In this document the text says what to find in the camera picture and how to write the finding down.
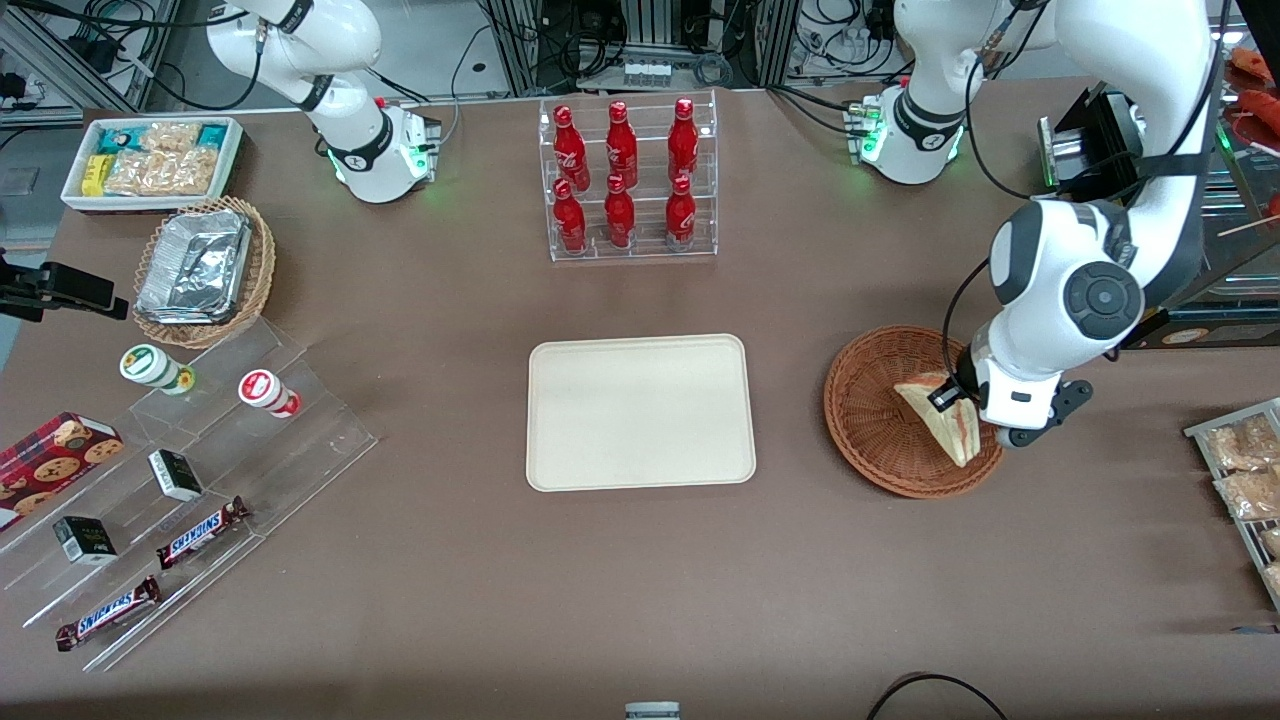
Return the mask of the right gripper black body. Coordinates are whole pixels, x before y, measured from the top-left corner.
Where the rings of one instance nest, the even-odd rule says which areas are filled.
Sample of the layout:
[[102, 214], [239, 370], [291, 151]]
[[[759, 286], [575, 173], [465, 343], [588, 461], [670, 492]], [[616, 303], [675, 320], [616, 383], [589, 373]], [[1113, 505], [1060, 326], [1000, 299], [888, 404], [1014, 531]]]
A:
[[15, 265], [1, 251], [1, 314], [20, 322], [41, 323], [46, 313], [46, 281], [44, 263], [35, 266]]

